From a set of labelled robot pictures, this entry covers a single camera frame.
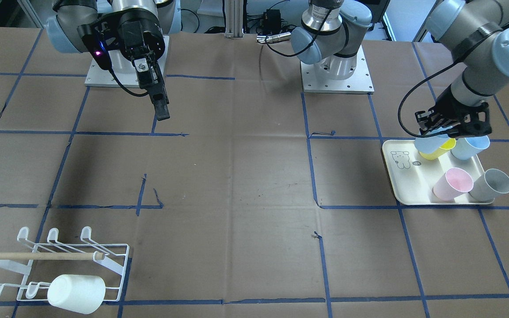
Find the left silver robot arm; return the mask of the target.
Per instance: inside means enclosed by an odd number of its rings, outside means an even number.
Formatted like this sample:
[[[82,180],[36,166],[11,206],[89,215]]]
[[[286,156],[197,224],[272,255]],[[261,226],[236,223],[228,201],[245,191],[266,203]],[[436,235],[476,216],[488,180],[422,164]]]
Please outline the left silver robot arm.
[[[311,0],[301,26],[291,32],[294,55],[305,64],[354,64],[372,23],[370,9],[355,0]],[[418,138],[451,138],[492,132],[486,100],[509,84],[509,0],[445,0],[426,27],[465,69],[427,111],[417,111]]]

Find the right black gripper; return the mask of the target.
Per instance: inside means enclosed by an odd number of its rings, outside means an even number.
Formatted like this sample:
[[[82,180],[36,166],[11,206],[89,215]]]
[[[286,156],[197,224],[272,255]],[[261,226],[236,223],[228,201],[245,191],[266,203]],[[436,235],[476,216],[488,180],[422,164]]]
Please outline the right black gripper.
[[[77,26],[77,33],[94,61],[109,71],[117,84],[110,52],[121,55],[136,68],[136,79],[153,103],[156,121],[170,118],[164,77],[158,60],[166,51],[158,18],[148,10],[121,10],[101,15]]]

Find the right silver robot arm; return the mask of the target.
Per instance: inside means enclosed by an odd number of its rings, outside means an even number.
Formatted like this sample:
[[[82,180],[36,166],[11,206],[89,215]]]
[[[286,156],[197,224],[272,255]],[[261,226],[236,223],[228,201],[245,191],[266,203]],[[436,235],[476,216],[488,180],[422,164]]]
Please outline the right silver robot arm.
[[[149,97],[156,119],[169,119],[163,71],[178,0],[57,0],[53,10],[45,30],[54,48],[93,58],[86,85]]]

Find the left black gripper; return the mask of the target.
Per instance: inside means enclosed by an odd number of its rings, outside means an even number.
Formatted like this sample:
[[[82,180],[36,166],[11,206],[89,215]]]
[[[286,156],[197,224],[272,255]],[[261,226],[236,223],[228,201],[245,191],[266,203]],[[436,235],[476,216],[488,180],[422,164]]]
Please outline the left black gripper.
[[[416,111],[415,116],[421,135],[434,134],[435,129],[449,127],[449,137],[479,137],[492,133],[489,104],[479,101],[475,106],[467,106],[454,97],[450,86],[433,107],[428,111]]]

